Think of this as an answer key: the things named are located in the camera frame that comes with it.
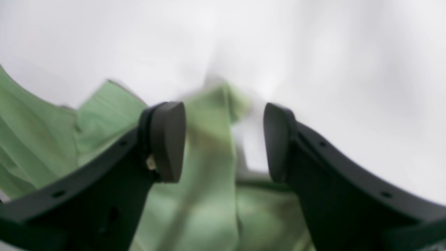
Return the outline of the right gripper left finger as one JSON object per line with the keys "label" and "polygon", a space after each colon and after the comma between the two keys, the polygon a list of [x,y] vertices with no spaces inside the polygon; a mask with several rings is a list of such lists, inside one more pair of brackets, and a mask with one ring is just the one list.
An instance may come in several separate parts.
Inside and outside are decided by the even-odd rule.
{"label": "right gripper left finger", "polygon": [[147,108],[137,127],[94,160],[1,205],[1,241],[25,251],[127,251],[155,183],[178,183],[183,102]]}

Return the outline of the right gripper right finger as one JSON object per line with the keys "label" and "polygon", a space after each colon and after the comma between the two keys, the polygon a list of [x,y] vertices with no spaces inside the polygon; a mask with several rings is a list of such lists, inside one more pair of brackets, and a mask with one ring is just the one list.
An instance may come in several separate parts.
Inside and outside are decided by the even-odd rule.
{"label": "right gripper right finger", "polygon": [[360,167],[286,107],[266,104],[263,133],[269,174],[298,196],[316,250],[445,250],[445,206]]}

